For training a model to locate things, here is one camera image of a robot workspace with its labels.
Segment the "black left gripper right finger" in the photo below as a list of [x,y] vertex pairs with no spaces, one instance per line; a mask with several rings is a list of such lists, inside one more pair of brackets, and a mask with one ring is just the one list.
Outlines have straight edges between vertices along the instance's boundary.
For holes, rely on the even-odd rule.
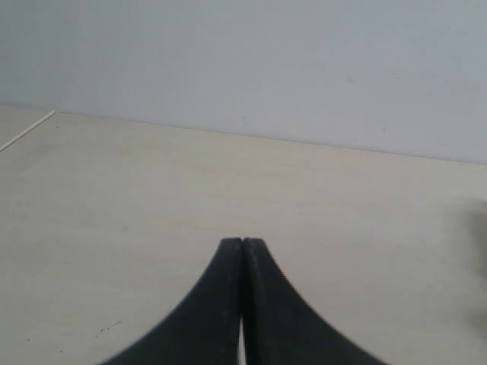
[[243,240],[242,320],[248,364],[382,364],[321,318],[262,239]]

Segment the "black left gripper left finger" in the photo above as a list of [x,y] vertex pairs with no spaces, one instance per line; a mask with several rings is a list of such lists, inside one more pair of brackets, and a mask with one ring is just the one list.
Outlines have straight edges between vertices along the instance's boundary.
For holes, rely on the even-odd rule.
[[105,364],[238,364],[242,239],[223,239],[184,299]]

